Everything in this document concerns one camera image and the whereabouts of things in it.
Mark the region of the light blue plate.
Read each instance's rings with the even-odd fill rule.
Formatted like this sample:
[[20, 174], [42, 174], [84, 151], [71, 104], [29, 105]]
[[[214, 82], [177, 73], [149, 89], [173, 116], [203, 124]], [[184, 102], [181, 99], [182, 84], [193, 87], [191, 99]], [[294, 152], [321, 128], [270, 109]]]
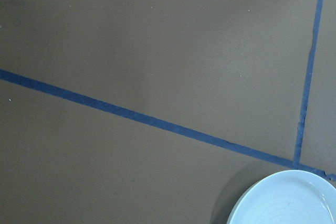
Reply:
[[335, 223], [335, 188], [310, 172], [277, 172], [250, 186], [227, 222]]

